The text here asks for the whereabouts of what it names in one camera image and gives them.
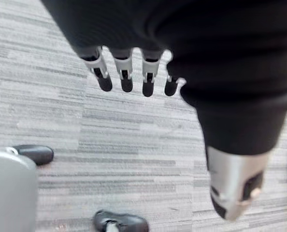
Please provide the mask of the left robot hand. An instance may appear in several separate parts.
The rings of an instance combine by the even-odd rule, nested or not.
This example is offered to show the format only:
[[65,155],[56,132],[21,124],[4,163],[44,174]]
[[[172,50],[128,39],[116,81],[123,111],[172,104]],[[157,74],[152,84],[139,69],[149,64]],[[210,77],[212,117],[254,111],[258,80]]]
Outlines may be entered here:
[[202,128],[215,211],[235,220],[262,188],[287,115],[287,0],[45,0],[75,53],[138,47],[184,78]]

